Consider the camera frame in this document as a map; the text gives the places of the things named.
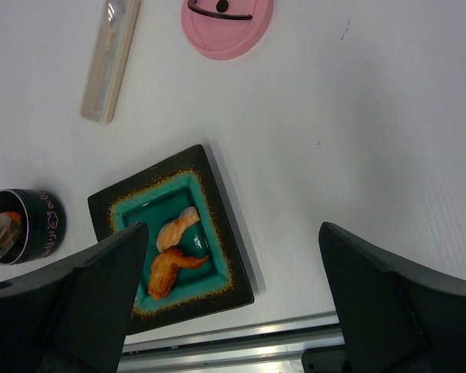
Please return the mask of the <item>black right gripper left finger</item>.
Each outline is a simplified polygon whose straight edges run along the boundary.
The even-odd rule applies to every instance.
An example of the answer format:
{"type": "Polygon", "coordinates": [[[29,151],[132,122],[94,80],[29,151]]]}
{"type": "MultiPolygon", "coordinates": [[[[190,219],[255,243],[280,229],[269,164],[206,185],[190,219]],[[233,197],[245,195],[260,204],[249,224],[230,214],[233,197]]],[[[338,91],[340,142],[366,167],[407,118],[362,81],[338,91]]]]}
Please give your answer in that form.
{"type": "Polygon", "coordinates": [[[0,372],[115,372],[148,246],[132,224],[0,282],[0,372]]]}

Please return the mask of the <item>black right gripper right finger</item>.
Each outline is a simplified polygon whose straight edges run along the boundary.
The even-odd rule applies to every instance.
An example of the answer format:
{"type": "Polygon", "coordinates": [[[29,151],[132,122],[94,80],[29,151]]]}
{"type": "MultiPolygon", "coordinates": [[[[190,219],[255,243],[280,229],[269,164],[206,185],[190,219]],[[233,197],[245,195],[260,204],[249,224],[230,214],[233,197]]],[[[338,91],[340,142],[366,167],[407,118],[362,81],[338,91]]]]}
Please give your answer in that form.
{"type": "Polygon", "coordinates": [[[466,280],[330,222],[319,248],[355,372],[466,372],[466,280]]]}

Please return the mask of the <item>black round steel lunch box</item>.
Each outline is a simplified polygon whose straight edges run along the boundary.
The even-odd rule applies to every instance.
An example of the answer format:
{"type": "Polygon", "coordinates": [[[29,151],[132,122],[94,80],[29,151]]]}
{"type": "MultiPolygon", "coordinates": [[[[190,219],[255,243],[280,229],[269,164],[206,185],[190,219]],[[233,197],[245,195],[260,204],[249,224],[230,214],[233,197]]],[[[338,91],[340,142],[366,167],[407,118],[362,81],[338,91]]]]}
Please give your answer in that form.
{"type": "Polygon", "coordinates": [[[1,265],[43,259],[60,247],[67,217],[61,201],[43,190],[0,190],[0,213],[21,215],[23,229],[15,245],[0,258],[1,265]]]}

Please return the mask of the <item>orange fried shrimp piece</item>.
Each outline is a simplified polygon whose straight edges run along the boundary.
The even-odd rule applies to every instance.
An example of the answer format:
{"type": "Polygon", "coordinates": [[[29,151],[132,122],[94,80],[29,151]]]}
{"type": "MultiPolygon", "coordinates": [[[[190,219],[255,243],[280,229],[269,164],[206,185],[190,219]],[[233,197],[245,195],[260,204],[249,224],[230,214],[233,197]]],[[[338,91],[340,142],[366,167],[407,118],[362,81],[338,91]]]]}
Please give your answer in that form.
{"type": "Polygon", "coordinates": [[[22,230],[22,215],[7,211],[0,213],[0,240],[15,238],[22,230]]]}

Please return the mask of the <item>pink round lid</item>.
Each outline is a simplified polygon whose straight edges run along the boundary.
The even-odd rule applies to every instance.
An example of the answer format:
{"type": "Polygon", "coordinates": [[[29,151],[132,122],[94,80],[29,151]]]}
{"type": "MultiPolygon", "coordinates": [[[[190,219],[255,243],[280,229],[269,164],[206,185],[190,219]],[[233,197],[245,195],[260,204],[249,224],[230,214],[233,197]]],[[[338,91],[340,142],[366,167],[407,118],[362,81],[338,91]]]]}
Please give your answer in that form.
{"type": "Polygon", "coordinates": [[[273,0],[189,0],[181,9],[188,42],[204,57],[227,61],[251,50],[272,19],[273,0]]]}

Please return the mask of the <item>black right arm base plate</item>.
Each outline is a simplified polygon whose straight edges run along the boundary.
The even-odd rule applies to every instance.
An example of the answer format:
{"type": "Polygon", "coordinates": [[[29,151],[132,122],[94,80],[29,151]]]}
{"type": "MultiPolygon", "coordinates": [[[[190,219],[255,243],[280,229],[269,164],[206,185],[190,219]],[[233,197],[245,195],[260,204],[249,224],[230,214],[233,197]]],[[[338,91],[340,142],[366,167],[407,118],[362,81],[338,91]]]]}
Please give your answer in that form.
{"type": "Polygon", "coordinates": [[[350,373],[353,371],[344,346],[306,350],[301,357],[304,373],[350,373]]]}

